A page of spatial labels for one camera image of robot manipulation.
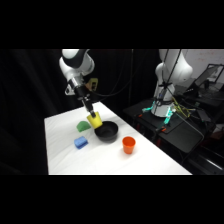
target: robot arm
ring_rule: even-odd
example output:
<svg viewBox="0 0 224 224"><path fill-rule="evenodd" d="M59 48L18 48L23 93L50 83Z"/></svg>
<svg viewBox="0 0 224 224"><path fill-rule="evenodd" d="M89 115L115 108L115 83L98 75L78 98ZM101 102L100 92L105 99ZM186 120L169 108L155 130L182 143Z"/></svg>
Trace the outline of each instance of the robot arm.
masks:
<svg viewBox="0 0 224 224"><path fill-rule="evenodd" d="M83 76L93 72L95 67L94 61L87 54L88 51L89 49L64 49L63 57L60 59L60 67L68 82L65 94L77 94L78 100L82 100L87 111L95 118L90 93L83 80Z"/></svg>
<svg viewBox="0 0 224 224"><path fill-rule="evenodd" d="M154 95L156 98L156 106L153 107L152 113L158 117L166 117L167 111L169 111L169 108L172 106L172 97L175 92L175 85L190 79L193 69L186 62L180 49L169 49L166 61L165 56L167 49L160 49L159 52L162 63L156 68L156 75L158 77L158 83ZM169 82L168 87L164 86L164 82Z"/></svg>

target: wire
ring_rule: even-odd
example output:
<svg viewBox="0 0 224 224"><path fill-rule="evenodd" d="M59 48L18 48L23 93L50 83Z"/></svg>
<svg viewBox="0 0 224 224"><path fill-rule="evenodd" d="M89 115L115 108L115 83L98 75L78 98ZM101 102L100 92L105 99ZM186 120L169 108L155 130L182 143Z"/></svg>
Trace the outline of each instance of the wire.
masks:
<svg viewBox="0 0 224 224"><path fill-rule="evenodd" d="M144 62L144 58L146 57L147 54L148 54L148 51L147 51L146 54L144 55L144 57L143 57L143 59L142 59L142 63ZM97 96L101 96L101 97L112 97L112 96L116 96L116 95L118 95L119 93L121 93L124 89L126 89L126 88L130 85L132 79L136 76L137 71L138 71L139 68L142 66L142 63L141 63L141 64L139 65L139 67L136 69L136 72L134 73L134 75L132 76L132 78L129 80L129 82L128 82L128 83L127 83L127 84L126 84L120 91L118 91L118 92L116 92L116 93L114 93L114 94L110 94L110 95L103 95L103 94L96 93L96 92L94 92L94 91L92 91L92 93L95 94L95 95L97 95Z"/></svg>
<svg viewBox="0 0 224 224"><path fill-rule="evenodd" d="M224 101L224 99L219 99L219 98L210 98L207 96L202 95L203 98L209 99L209 100L218 100L218 101Z"/></svg>
<svg viewBox="0 0 224 224"><path fill-rule="evenodd" d="M169 83L169 81L170 81L170 78L171 78L172 75L173 75L173 72L174 72L175 68L176 68L176 65L177 65L177 63L178 63L178 60L179 60L179 58L180 58L181 51L182 51L182 49L180 49L180 51L179 51L179 54L178 54L178 56L177 56L177 60L176 60L176 62L175 62L175 64L174 64L173 70L172 70L172 72L171 72L171 74L170 74L170 77L169 77L169 79L168 79L168 81L167 81L167 85L168 85L168 83Z"/></svg>
<svg viewBox="0 0 224 224"><path fill-rule="evenodd" d="M213 88L217 89L218 91L220 91L220 89L218 89L216 86L210 86L210 87L213 87Z"/></svg>

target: red cup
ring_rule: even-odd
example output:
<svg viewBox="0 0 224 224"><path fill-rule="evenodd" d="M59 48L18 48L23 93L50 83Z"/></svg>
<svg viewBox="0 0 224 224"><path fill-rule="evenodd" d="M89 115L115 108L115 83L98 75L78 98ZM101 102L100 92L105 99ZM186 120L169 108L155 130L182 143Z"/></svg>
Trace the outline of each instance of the red cup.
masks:
<svg viewBox="0 0 224 224"><path fill-rule="evenodd" d="M132 154L136 145L135 139L132 137L126 137L123 139L124 152L126 154Z"/></svg>

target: blue cube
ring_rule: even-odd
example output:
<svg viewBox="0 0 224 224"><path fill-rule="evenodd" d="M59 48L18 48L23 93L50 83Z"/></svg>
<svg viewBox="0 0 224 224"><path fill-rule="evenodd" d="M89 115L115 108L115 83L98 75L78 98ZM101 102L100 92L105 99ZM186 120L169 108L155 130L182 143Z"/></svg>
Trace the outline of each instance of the blue cube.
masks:
<svg viewBox="0 0 224 224"><path fill-rule="evenodd" d="M89 144L88 141L84 137L75 140L75 146L77 147L77 149L82 149L88 144Z"/></svg>

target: black curtain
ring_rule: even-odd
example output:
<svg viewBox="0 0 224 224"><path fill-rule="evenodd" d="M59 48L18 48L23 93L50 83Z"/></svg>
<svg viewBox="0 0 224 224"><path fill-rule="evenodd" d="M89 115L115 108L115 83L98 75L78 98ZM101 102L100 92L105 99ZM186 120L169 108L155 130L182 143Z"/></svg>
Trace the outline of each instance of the black curtain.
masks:
<svg viewBox="0 0 224 224"><path fill-rule="evenodd" d="M130 104L153 96L158 50L135 50L133 66L132 50L92 49L89 54L96 68L85 79L99 78L101 94L109 94L121 74L115 92L120 90L129 82L131 69L137 70L131 95L128 86L102 101L119 116ZM0 174L48 174L44 119L82 106L75 96L64 94L67 83L60 57L61 49L1 49Z"/></svg>

